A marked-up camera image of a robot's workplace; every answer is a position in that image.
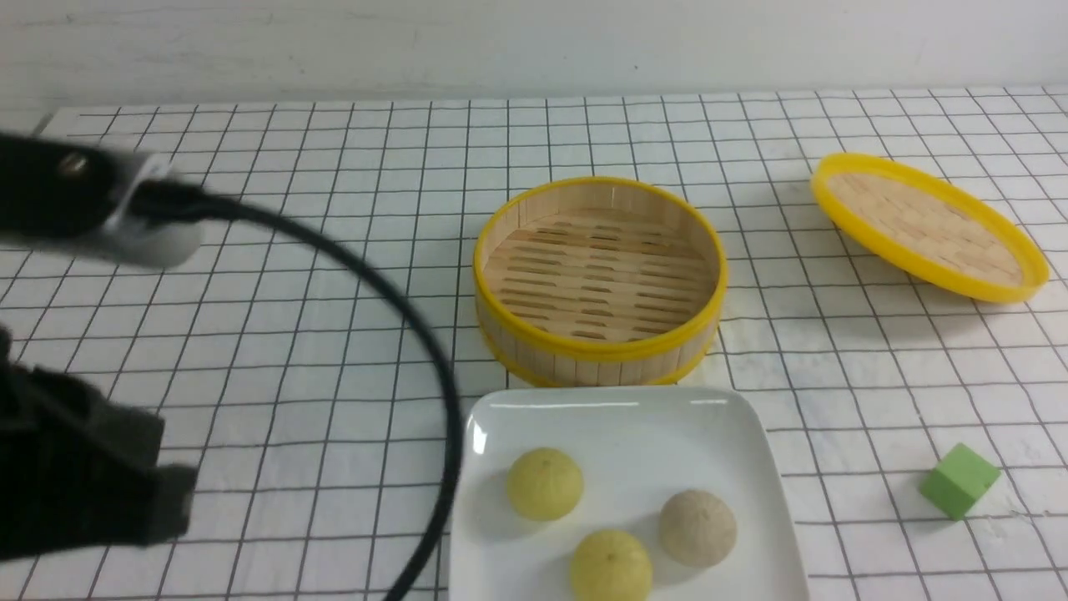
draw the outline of grid tablecloth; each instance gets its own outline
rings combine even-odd
[[[45,135],[173,153],[194,181],[363,253],[452,352],[468,401],[521,383],[475,328],[474,238],[550,179],[637,177],[723,236],[720,342],[690,382],[736,389],[775,452],[813,599],[1068,598],[1068,86],[64,109]],[[844,237],[807,178],[890,156],[983,197],[1046,251],[1050,283],[989,306]],[[167,418],[200,465],[174,544],[0,566],[3,599],[378,599],[437,493],[426,357],[309,248],[211,224],[147,272],[0,250],[21,362]],[[918,479],[964,442],[1005,475],[949,524]],[[447,538],[415,601],[447,597]]]

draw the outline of yellow rim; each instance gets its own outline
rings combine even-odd
[[[697,313],[696,316],[671,332],[666,332],[651,338],[646,338],[644,341],[635,341],[632,343],[587,343],[584,341],[575,341],[564,336],[549,334],[528,325],[523,320],[512,315],[512,313],[505,309],[500,300],[498,300],[497,297],[490,292],[489,286],[486,284],[485,275],[482,272],[482,265],[480,264],[478,257],[482,256],[482,248],[486,241],[486,235],[492,230],[497,220],[502,218],[502,216],[514,205],[523,202],[534,194],[541,193],[552,188],[571,186],[576,184],[614,184],[617,186],[641,188],[677,204],[689,212],[691,217],[696,219],[698,223],[701,223],[705,232],[712,238],[712,243],[716,247],[716,253],[719,259],[720,276],[716,282],[716,289],[712,290],[712,296],[708,299],[708,303],[701,310],[701,312]],[[705,219],[705,216],[697,211],[696,208],[690,206],[686,201],[675,194],[641,181],[623,179],[619,177],[599,176],[575,177],[571,179],[552,181],[528,190],[508,201],[504,206],[498,209],[492,217],[490,217],[489,222],[486,223],[486,226],[483,227],[482,233],[478,235],[478,241],[475,242],[474,246],[474,265],[472,270],[474,271],[475,288],[485,300],[486,306],[492,314],[492,317],[513,336],[523,343],[527,343],[528,345],[531,345],[532,347],[535,347],[536,349],[554,354],[563,354],[570,358],[581,359],[583,361],[629,361],[644,359],[678,347],[680,344],[690,339],[698,331],[707,327],[716,318],[718,309],[723,302],[723,296],[726,290],[727,282],[727,259],[726,255],[723,253],[723,243],[720,241],[720,237],[717,235],[716,230],[712,228],[712,226],[708,223],[708,220]]]
[[[486,347],[489,349],[489,352],[493,354],[493,359],[497,360],[499,364],[503,365],[504,369],[508,370],[513,376],[519,378],[520,380],[527,382],[532,386],[537,386],[538,389],[564,388],[563,384],[557,384],[551,380],[541,378],[531,371],[528,371],[527,369],[523,369],[521,366],[514,363],[512,360],[509,360],[508,358],[504,357],[504,354],[501,353],[500,349],[498,349],[497,346],[493,345],[493,342],[490,341],[488,336],[486,336],[486,331],[480,329],[480,332],[482,333],[482,339],[483,342],[486,343]],[[712,345],[714,343],[716,343],[716,336],[712,336],[708,341],[708,344],[701,349],[701,353],[698,353],[695,358],[687,362],[686,365],[669,374],[668,376],[658,378],[649,382],[643,382],[642,385],[665,386],[669,384],[677,384],[679,380],[686,378],[688,374],[693,371],[701,364],[701,361],[705,359],[705,357],[708,354],[708,350],[712,348]]]
[[[1002,285],[968,275],[901,246],[843,204],[827,180],[838,173],[864,172],[888,177],[937,196],[978,221],[994,234],[1020,263],[1023,283]],[[884,158],[863,154],[832,154],[820,161],[812,176],[817,202],[844,232],[868,250],[901,269],[952,291],[990,303],[1019,303],[1038,291],[1050,278],[1042,251],[1011,221],[964,190],[923,171]]]

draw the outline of white plate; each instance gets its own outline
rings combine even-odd
[[[549,524],[516,516],[508,466],[536,447],[569,454],[585,478],[579,506]],[[450,597],[464,601],[572,598],[568,562],[600,528],[638,536],[654,566],[650,600],[806,601],[807,582],[779,472],[753,408],[738,394],[647,386],[505,391],[471,410],[453,511]],[[657,542],[673,494],[710,491],[735,512],[738,542],[705,571]]]

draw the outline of green cube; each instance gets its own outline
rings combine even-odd
[[[999,476],[996,468],[961,443],[931,470],[920,485],[920,494],[956,522],[990,490]]]

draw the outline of black wire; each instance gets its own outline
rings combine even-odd
[[[386,302],[393,306],[400,317],[411,326],[419,342],[430,355],[434,370],[441,388],[441,400],[445,410],[445,465],[441,474],[441,487],[438,500],[430,511],[430,520],[423,533],[422,539],[415,545],[415,551],[393,587],[386,595],[384,601],[400,601],[411,589],[423,568],[426,567],[434,548],[441,541],[456,496],[456,486],[459,483],[460,462],[462,459],[464,426],[460,412],[459,394],[450,368],[449,361],[434,337],[433,331],[400,291],[384,276],[378,273],[365,260],[345,250],[337,242],[300,223],[281,215],[264,210],[257,206],[241,204],[225,196],[213,195],[195,186],[174,181],[144,181],[130,201],[130,212],[158,221],[199,221],[202,219],[221,219],[226,221],[244,220],[282,232],[299,241],[313,246],[316,250],[329,255],[347,267],[358,278],[364,280]]]

